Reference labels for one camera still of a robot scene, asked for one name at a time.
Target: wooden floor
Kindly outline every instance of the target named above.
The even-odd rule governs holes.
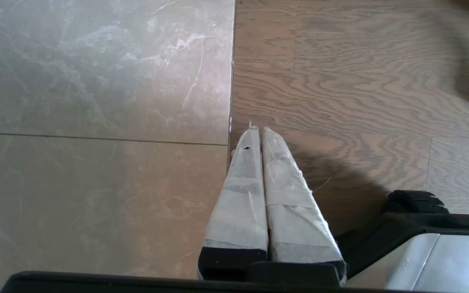
[[[283,135],[333,233],[395,189],[469,213],[469,0],[238,0],[235,43],[231,148]]]

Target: marble tile floor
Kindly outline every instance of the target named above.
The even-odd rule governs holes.
[[[0,288],[196,278],[225,178],[234,0],[0,0]]]

